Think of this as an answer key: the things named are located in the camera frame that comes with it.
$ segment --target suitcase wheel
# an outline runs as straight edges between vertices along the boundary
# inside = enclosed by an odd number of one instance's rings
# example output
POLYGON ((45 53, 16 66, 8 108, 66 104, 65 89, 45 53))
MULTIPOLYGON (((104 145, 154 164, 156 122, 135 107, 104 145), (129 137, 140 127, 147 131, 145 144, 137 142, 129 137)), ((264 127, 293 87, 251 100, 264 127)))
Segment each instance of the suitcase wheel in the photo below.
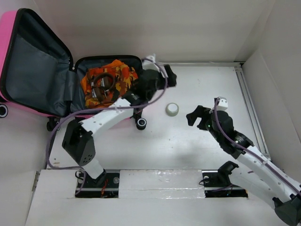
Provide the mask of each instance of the suitcase wheel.
POLYGON ((46 127, 47 127, 47 130, 49 132, 53 131, 53 129, 55 128, 55 126, 59 123, 59 119, 58 118, 54 118, 54 117, 51 117, 49 118, 49 122, 47 122, 46 124, 46 127))
POLYGON ((145 118, 140 118, 136 122, 136 127, 139 130, 144 130, 146 128, 146 124, 147 124, 146 119, 145 118))
POLYGON ((5 118, 8 115, 8 107, 6 105, 0 104, 0 118, 5 118))

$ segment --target black mount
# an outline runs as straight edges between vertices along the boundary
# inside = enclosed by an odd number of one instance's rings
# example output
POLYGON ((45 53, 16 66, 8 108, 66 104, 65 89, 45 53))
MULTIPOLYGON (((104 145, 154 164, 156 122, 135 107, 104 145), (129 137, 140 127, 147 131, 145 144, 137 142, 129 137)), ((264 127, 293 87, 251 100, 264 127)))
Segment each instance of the black mount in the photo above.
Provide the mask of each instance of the black mount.
MULTIPOLYGON (((82 185, 84 174, 77 171, 75 177, 79 179, 76 191, 82 185)), ((119 170, 109 170, 102 176, 98 184, 95 184, 88 174, 86 175, 86 180, 84 182, 82 190, 75 195, 77 198, 118 198, 119 195, 119 170)))
MULTIPOLYGON (((175 87, 177 76, 173 73, 170 65, 164 65, 164 69, 168 75, 167 87, 175 87)), ((157 90, 164 89, 165 78, 156 70, 143 70, 136 79, 130 89, 122 98, 129 101, 132 106, 149 102, 155 95, 157 90)))
POLYGON ((239 166, 231 161, 226 162, 218 169, 218 178, 226 184, 231 184, 229 175, 235 168, 239 168, 239 166))
POLYGON ((301 222, 301 197, 291 195, 291 200, 285 203, 273 198, 275 213, 289 226, 297 226, 301 222))
POLYGON ((59 123, 60 118, 57 118, 57 117, 48 117, 48 118, 49 118, 49 121, 46 124, 46 128, 47 128, 47 131, 51 132, 51 131, 53 131, 55 126, 59 123))

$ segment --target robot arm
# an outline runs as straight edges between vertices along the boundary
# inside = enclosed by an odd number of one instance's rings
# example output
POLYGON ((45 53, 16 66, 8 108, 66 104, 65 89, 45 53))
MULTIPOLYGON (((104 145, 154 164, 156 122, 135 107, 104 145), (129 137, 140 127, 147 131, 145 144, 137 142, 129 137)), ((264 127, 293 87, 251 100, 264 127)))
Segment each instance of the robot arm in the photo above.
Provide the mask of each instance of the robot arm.
POLYGON ((227 99, 219 97, 215 101, 216 111, 198 106, 188 114, 188 125, 202 118, 197 127, 208 130, 223 151, 252 170, 250 173, 229 161, 218 169, 219 179, 250 191, 273 208, 281 220, 296 226, 301 221, 301 184, 263 156, 244 134, 234 130, 233 120, 225 112, 227 99))
MULTIPOLYGON (((167 87, 176 86, 176 75, 169 65, 165 65, 164 68, 168 75, 167 87)), ((111 105, 116 108, 115 111, 103 110, 91 118, 80 122, 72 120, 68 124, 62 146, 87 172, 93 186, 100 186, 106 176, 106 171, 95 158, 94 138, 129 117, 135 118, 138 129, 144 129, 146 120, 141 118, 142 110, 156 91, 165 87, 165 81, 157 70, 143 70, 131 89, 111 105)))

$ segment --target pink suitcase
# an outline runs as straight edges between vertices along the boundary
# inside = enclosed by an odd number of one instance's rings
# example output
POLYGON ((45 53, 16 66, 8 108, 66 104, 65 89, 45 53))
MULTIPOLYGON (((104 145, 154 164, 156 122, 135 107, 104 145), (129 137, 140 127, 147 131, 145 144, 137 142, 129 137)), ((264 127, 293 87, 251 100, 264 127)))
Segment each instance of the pink suitcase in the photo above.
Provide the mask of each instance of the pink suitcase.
MULTIPOLYGON (((90 56, 73 65, 68 48, 31 9, 3 14, 0 40, 0 102, 48 117, 49 131, 59 118, 85 109, 79 81, 89 68, 119 59, 138 75, 142 71, 140 58, 132 55, 90 56)), ((0 103, 0 118, 7 114, 0 103)))

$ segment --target orange patterned fabric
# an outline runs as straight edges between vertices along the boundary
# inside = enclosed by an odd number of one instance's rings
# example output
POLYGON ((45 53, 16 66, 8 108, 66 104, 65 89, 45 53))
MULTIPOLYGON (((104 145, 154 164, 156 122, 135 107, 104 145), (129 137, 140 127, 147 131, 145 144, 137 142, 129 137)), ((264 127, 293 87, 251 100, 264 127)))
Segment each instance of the orange patterned fabric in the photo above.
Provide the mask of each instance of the orange patterned fabric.
POLYGON ((110 106, 131 88, 133 81, 137 78, 138 75, 135 72, 135 69, 127 66, 120 60, 114 60, 112 63, 100 68, 88 69, 86 76, 80 81, 80 84, 85 92, 86 107, 101 108, 110 106), (91 82, 96 76, 102 73, 110 73, 115 78, 115 87, 108 91, 106 96, 103 96, 103 101, 100 102, 92 95, 91 82))

